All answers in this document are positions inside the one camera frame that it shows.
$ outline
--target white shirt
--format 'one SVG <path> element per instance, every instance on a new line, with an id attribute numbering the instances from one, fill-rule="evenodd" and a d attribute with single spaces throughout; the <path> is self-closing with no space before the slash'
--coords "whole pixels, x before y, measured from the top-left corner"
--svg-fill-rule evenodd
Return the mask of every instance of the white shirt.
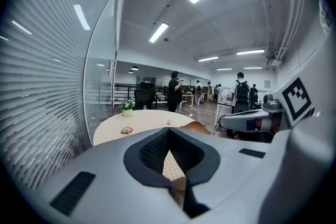
<path id="1" fill-rule="evenodd" d="M 243 79 L 239 79 L 239 82 L 240 82 L 240 83 L 245 82 L 245 81 L 246 81 L 245 78 L 243 78 Z M 235 92 L 236 92 L 236 87 L 237 87 L 237 85 L 238 85 L 238 82 L 235 81 L 235 82 L 232 84 L 232 86 L 231 86 L 230 93 L 235 93 Z M 234 105 L 236 104 L 236 96 L 233 97 L 233 100 L 232 100 L 232 101 L 233 101 L 233 102 L 232 102 L 232 106 L 234 106 Z"/>
<path id="2" fill-rule="evenodd" d="M 201 90 L 203 90 L 203 86 L 202 86 L 202 84 L 198 83 L 198 84 L 196 84 L 196 92 L 197 92 L 197 87 L 198 87 L 198 86 L 201 86 Z"/>
<path id="3" fill-rule="evenodd" d="M 218 95 L 222 96 L 222 93 L 223 93 L 223 87 L 218 86 Z"/>

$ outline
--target small package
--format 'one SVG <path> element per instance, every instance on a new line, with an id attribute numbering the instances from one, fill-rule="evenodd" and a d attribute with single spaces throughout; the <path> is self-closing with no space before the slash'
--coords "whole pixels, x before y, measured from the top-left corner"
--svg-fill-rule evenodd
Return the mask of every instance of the small package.
<path id="1" fill-rule="evenodd" d="M 129 133 L 131 133 L 133 131 L 133 129 L 132 128 L 130 128 L 130 127 L 124 127 L 123 129 L 121 129 L 121 132 L 120 133 L 122 133 L 122 134 L 129 134 Z"/>

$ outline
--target round table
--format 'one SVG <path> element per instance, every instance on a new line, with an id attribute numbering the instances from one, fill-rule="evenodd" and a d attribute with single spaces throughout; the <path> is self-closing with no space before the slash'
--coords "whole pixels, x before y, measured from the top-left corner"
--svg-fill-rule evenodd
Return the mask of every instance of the round table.
<path id="1" fill-rule="evenodd" d="M 194 120 L 173 112 L 163 110 L 135 110 L 130 117 L 117 114 L 105 120 L 98 126 L 93 136 L 93 145 L 119 139 L 128 135 L 162 127 L 181 127 Z M 123 127 L 133 128 L 130 134 L 120 133 Z M 172 153 L 169 151 L 164 161 L 163 175 L 173 182 L 177 190 L 184 190 L 185 176 Z"/>

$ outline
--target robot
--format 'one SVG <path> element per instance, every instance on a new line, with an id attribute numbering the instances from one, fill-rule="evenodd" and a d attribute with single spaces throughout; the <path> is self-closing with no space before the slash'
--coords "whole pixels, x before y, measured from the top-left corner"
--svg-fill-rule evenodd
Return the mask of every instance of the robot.
<path id="1" fill-rule="evenodd" d="M 271 144 L 162 128 L 95 146 L 38 188 L 35 209 L 73 223 L 279 223 L 307 203 L 336 156 L 334 34 L 263 109 L 227 115 L 226 128 L 275 134 Z M 328 88 L 334 81 L 328 80 Z M 170 150 L 186 176 L 184 206 L 162 175 Z"/>

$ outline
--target black backpack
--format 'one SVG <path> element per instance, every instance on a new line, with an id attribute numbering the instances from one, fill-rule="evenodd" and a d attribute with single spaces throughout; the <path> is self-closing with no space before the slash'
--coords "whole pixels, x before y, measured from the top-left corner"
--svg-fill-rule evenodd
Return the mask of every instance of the black backpack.
<path id="1" fill-rule="evenodd" d="M 247 85 L 247 81 L 240 82 L 236 80 L 238 85 L 236 86 L 235 97 L 238 101 L 247 101 L 248 93 L 250 92 L 249 86 Z"/>

